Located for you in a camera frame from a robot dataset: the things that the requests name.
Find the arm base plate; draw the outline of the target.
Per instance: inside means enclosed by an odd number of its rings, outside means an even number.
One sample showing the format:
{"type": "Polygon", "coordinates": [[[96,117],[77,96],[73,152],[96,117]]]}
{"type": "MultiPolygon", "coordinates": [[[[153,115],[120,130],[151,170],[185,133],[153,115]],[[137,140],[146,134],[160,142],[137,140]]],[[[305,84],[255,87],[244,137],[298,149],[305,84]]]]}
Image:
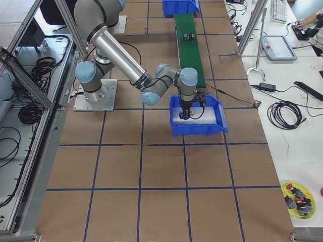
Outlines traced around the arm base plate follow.
{"type": "Polygon", "coordinates": [[[101,88],[96,92],[84,91],[80,84],[74,103],[74,111],[113,111],[117,91],[117,79],[101,79],[101,88]]]}

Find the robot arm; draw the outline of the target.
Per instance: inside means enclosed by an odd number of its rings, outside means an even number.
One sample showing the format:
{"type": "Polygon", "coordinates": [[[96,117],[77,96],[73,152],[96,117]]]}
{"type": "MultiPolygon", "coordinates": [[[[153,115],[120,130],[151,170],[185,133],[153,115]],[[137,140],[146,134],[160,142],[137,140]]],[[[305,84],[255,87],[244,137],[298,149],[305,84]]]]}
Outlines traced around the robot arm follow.
{"type": "Polygon", "coordinates": [[[197,101],[198,73],[194,68],[179,69],[160,64],[153,78],[113,37],[110,28],[119,21],[125,1],[77,1],[74,18],[77,30],[89,44],[96,47],[100,59],[111,61],[141,91],[141,100],[149,106],[156,105],[171,85],[180,93],[179,117],[191,118],[190,108],[197,101]]]}

